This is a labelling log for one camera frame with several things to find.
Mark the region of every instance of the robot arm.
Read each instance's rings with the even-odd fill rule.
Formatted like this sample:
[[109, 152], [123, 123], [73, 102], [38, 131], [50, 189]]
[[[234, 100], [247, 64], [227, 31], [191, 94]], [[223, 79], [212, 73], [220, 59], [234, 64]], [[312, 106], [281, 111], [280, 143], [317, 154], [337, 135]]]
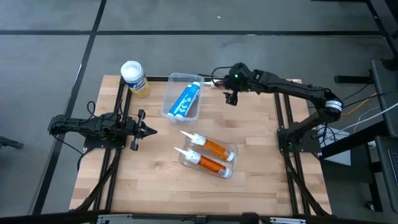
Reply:
[[322, 123], [338, 121], [343, 107], [342, 101], [329, 89], [290, 82], [279, 78], [270, 72], [261, 70], [250, 71], [243, 63], [236, 63], [223, 79], [223, 85], [232, 93], [224, 93], [226, 103], [236, 106], [238, 92], [255, 91], [260, 93], [285, 93], [311, 101], [315, 109], [314, 114], [300, 123], [294, 122], [285, 137], [289, 143], [300, 143], [303, 135]]

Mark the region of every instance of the orange caulk tube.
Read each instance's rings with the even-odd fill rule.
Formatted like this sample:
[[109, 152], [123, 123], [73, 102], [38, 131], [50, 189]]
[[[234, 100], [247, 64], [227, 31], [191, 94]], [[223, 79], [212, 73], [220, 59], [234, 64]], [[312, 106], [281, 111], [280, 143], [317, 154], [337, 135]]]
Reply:
[[174, 149], [184, 154], [186, 160], [193, 162], [194, 164], [198, 164], [199, 166], [202, 166], [216, 174], [219, 174], [224, 178], [229, 177], [229, 173], [231, 172], [231, 170], [228, 167], [225, 167], [218, 162], [193, 151], [192, 149], [189, 149], [188, 151], [184, 151], [176, 147]]
[[201, 146], [204, 146], [207, 149], [210, 149], [210, 151], [217, 156], [220, 156], [221, 158], [229, 161], [232, 161], [234, 158], [235, 154], [229, 150], [226, 150], [224, 147], [220, 146], [217, 143], [214, 143], [210, 141], [209, 139], [206, 139], [204, 136], [201, 136], [198, 133], [195, 134], [189, 134], [186, 133], [185, 131], [181, 131], [182, 134], [188, 136], [191, 138], [191, 142], [194, 144], [198, 144]]

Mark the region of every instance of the plastic bottle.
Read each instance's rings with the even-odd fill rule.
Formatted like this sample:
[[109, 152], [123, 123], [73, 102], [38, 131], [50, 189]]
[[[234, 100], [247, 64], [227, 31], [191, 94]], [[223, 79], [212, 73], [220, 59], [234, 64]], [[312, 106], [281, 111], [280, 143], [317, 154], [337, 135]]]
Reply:
[[220, 176], [224, 178], [228, 178], [231, 170], [228, 167], [225, 167], [224, 165], [219, 164], [216, 161], [213, 161], [195, 151], [192, 149], [189, 149], [188, 151], [181, 150], [179, 148], [174, 148], [178, 152], [181, 152], [182, 154], [185, 155], [185, 159], [194, 163], [198, 164], [199, 166], [202, 166], [216, 174], [219, 174]]
[[189, 134], [186, 133], [185, 131], [181, 131], [181, 133], [190, 137], [192, 143], [210, 149], [212, 153], [216, 154], [217, 156], [220, 156], [221, 158], [227, 160], [228, 162], [234, 159], [235, 154], [233, 152], [226, 150], [223, 146], [220, 146], [219, 144], [210, 141], [209, 139], [206, 139], [204, 136], [201, 136], [198, 133]]
[[142, 98], [149, 94], [149, 84], [141, 64], [128, 61], [120, 68], [120, 72], [136, 97]]
[[172, 114], [181, 118], [186, 117], [193, 102], [198, 98], [200, 87], [200, 83], [198, 82], [193, 82], [192, 85], [188, 85], [178, 100], [174, 103], [168, 115]]

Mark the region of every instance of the yellow label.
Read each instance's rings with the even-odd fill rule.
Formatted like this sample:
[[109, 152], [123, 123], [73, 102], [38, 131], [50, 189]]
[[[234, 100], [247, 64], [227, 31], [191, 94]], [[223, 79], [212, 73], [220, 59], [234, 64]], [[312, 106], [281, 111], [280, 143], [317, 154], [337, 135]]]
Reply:
[[148, 84], [147, 77], [144, 77], [144, 82], [145, 82], [145, 84], [140, 86], [139, 88], [130, 87], [130, 90], [132, 91], [132, 93], [135, 94], [135, 96], [138, 98], [145, 97], [149, 94], [149, 84]]

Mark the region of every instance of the white nozzle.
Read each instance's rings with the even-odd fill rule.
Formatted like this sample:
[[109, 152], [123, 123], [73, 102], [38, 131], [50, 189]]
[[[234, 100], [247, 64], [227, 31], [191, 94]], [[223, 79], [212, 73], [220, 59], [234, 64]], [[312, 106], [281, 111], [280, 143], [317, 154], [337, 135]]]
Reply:
[[174, 149], [177, 150], [178, 152], [181, 152], [182, 154], [184, 154], [184, 155], [186, 155], [186, 156], [189, 155], [189, 153], [188, 153], [187, 151], [184, 151], [184, 150], [179, 149], [179, 148], [176, 148], [176, 147], [174, 147]]
[[182, 154], [184, 154], [186, 160], [191, 161], [194, 164], [199, 163], [201, 155], [199, 153], [193, 151], [192, 149], [189, 149], [188, 151], [184, 151], [184, 150], [176, 148], [176, 147], [174, 149], [177, 150], [178, 152], [181, 152]]
[[193, 139], [193, 135], [192, 134], [186, 133], [185, 131], [181, 131], [181, 133], [186, 135], [186, 136], [188, 136], [188, 137], [190, 137], [191, 139]]

